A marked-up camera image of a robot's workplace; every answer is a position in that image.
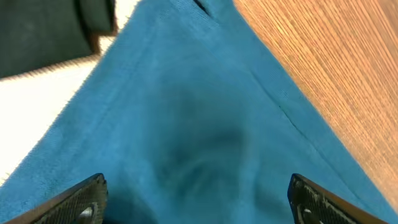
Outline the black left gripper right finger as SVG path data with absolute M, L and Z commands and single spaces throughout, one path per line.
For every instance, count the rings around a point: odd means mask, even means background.
M 300 174 L 287 191 L 295 224 L 386 224 Z

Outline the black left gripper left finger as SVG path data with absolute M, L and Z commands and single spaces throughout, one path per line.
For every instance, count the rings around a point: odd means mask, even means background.
M 6 223 L 102 224 L 107 197 L 107 182 L 97 173 Z

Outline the blue polo shirt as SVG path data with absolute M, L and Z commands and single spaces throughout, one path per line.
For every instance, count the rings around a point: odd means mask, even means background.
M 231 1 L 141 1 L 1 187 L 1 220 L 98 172 L 110 223 L 292 223 L 294 173 L 397 222 Z

